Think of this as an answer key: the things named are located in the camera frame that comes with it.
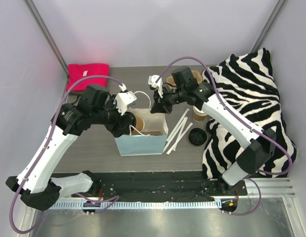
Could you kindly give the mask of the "brown paper coffee cup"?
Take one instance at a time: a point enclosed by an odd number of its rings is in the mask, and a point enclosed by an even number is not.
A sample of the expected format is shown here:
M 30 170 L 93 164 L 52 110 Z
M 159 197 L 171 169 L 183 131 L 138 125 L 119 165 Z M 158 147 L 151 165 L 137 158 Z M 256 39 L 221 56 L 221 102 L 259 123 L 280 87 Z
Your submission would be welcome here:
M 144 129 L 144 121 L 142 118 L 135 116 L 135 122 L 133 125 L 130 125 L 130 135 L 138 135 L 142 134 L 142 130 Z

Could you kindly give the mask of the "brown cardboard cup carrier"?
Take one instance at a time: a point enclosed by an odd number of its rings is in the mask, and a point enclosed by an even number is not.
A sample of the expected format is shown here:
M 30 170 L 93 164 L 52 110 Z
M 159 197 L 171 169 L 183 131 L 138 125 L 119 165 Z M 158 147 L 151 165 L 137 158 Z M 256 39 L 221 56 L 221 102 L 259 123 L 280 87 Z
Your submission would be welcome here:
M 197 79 L 198 84 L 201 84 L 203 82 L 203 78 L 198 71 L 192 70 L 192 74 Z M 176 83 L 172 76 L 167 77 L 166 82 L 168 83 L 168 85 L 170 84 L 171 86 L 176 86 Z

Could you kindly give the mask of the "light blue paper bag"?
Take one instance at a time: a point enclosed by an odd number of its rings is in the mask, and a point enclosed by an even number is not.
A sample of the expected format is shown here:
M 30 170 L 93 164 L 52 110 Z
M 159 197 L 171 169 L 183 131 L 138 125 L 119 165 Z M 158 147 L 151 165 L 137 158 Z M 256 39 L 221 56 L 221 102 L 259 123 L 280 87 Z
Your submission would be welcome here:
M 168 126 L 164 114 L 151 114 L 150 108 L 135 109 L 129 107 L 126 112 L 131 112 L 144 121 L 142 134 L 122 135 L 115 139 L 120 156 L 145 156 L 161 155 L 163 153 L 166 139 L 168 136 Z M 161 131 L 161 136 L 145 136 L 143 132 Z

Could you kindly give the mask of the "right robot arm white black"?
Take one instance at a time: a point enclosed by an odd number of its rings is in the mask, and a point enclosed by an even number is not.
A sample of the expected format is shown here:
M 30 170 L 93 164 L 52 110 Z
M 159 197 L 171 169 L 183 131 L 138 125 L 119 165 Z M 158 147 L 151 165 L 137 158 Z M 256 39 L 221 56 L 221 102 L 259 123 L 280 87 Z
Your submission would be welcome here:
M 173 105 L 186 102 L 210 115 L 234 136 L 244 150 L 218 178 L 219 192 L 229 195 L 239 181 L 255 174 L 274 155 L 276 133 L 271 128 L 264 130 L 242 116 L 215 93 L 213 84 L 199 84 L 189 67 L 174 70 L 172 76 L 176 84 L 173 91 L 163 90 L 160 76 L 148 78 L 150 89 L 154 91 L 150 112 L 170 114 Z

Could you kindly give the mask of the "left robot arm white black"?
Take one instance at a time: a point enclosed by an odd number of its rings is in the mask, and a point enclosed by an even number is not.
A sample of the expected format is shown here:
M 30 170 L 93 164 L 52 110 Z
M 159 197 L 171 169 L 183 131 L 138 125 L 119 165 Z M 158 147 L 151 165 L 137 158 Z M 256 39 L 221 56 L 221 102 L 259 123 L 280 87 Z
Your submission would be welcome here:
M 106 87 L 89 85 L 74 103 L 61 106 L 35 156 L 18 176 L 8 177 L 6 185 L 20 194 L 25 205 L 40 211 L 52 207 L 59 198 L 76 193 L 96 196 L 101 183 L 88 170 L 63 178 L 51 175 L 65 152 L 91 125 L 104 125 L 115 138 L 128 134 L 136 124 L 128 107 L 135 102 L 131 91 L 111 95 Z

